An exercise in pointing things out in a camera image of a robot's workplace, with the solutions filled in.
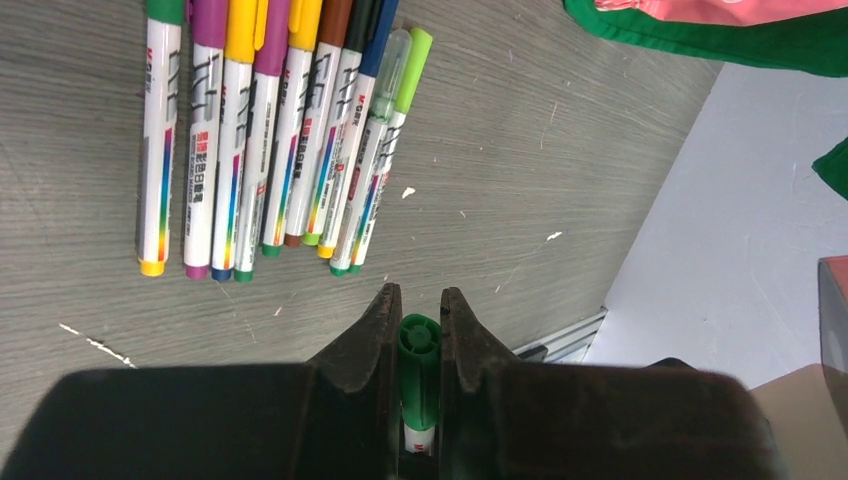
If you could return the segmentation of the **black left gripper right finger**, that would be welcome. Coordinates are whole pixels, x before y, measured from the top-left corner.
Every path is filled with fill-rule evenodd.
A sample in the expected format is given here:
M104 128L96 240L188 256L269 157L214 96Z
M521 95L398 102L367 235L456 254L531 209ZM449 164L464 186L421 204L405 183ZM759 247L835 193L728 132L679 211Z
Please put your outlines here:
M736 379L667 357L643 367L518 358L443 291L445 479L781 479L771 426Z

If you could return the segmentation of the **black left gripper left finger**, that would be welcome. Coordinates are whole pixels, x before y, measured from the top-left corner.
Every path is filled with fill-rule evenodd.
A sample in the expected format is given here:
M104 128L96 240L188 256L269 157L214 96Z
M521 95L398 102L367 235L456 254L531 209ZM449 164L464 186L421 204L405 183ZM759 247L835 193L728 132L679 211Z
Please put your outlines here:
M401 290L303 363L84 370L43 397L5 479L384 479Z

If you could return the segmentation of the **dark green cap marker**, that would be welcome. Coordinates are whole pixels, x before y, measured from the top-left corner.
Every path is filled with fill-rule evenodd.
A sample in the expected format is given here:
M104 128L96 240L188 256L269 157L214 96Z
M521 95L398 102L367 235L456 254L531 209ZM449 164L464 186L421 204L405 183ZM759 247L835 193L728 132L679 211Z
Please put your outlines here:
M441 327L420 314L403 318L398 361L404 449L431 455L440 419Z

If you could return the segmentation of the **light green cap marker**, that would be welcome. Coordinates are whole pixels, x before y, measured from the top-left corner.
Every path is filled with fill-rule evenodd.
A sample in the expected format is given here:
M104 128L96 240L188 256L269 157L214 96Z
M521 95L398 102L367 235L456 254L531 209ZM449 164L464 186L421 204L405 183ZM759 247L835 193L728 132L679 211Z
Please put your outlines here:
M399 87L395 107L390 116L388 130L384 135L379 150L377 164L372 178L373 190L369 197L366 211L363 214L360 231L357 234L351 264L348 269L348 272L351 274L359 273L365 263L368 248L373 239L376 217L399 143L400 133L411 109L433 44L432 35L420 27L413 27L409 33L412 39L411 51Z

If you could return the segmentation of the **purple cap marker green end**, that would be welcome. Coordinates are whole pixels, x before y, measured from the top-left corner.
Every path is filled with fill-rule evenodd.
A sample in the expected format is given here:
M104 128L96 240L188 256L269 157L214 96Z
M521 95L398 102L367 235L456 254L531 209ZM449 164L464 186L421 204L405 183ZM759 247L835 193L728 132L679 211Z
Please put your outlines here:
M252 78L249 134L246 146L241 210L237 233L237 255L233 278L240 283L253 280L256 248L262 224L268 163L276 121L279 81L286 57L290 3L261 1L258 42Z

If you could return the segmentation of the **black cap marker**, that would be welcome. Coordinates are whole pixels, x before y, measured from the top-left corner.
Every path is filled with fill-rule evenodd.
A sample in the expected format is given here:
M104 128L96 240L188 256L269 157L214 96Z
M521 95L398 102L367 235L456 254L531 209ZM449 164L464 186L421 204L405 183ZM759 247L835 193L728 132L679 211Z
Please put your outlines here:
M331 191L338 183L333 172L344 138L355 97L363 51L372 43L383 3L381 1L341 1L343 8L334 10L329 31L343 31L340 41L331 45L320 43L321 53L330 57L331 75L314 78L313 106L320 116L313 125L320 128L321 144L312 150L315 172L309 212L302 241L316 246L326 230Z

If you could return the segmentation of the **brown cap marker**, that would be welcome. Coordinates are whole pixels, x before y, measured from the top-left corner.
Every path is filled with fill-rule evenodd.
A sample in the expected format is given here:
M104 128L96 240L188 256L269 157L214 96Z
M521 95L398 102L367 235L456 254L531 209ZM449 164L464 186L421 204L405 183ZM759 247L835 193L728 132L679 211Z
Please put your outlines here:
M296 152L292 190L286 214L283 243L297 248L302 243L315 181L315 170L327 125L329 100L338 69L341 46L348 29L352 0L324 1L313 55L306 108Z

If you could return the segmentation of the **green cap marker yellow end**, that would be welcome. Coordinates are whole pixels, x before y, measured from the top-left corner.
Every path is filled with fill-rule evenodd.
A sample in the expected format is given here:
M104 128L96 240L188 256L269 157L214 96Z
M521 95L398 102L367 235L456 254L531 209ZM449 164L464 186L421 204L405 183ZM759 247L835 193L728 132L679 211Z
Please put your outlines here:
M145 90L142 138L140 272L164 273L169 257L172 167L178 117L179 69L185 3L146 3Z

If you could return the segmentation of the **pink printed jacket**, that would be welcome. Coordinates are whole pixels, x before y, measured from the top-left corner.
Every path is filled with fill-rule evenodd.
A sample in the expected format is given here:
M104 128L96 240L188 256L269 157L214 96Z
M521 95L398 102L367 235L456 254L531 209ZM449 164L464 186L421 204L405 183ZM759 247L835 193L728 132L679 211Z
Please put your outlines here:
M602 0L594 6L667 22L747 27L845 9L847 0Z

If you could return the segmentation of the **green hanging shirt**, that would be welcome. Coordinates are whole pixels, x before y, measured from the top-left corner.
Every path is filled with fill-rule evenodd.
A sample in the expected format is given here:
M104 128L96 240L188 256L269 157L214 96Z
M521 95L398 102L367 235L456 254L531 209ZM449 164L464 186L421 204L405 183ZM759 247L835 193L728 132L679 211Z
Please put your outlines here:
M752 26L671 22L634 9L602 11L565 1L566 13L601 39L749 67L847 76L845 8Z

